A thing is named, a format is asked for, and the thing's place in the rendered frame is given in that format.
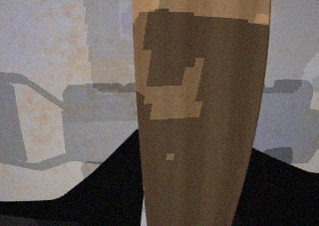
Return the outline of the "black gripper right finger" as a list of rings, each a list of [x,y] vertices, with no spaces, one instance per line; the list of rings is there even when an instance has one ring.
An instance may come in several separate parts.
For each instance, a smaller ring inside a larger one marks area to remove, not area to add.
[[[319,173],[252,147],[231,226],[319,226]]]

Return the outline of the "brown wooden board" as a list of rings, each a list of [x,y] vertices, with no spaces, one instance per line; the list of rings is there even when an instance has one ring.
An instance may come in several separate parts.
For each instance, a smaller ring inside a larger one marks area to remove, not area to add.
[[[260,114],[271,0],[132,0],[147,226],[231,226]]]

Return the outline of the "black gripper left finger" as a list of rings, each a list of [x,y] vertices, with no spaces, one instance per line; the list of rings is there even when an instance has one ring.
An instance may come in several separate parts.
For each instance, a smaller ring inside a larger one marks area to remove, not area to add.
[[[136,129],[63,197],[0,201],[0,226],[141,226],[144,182]]]

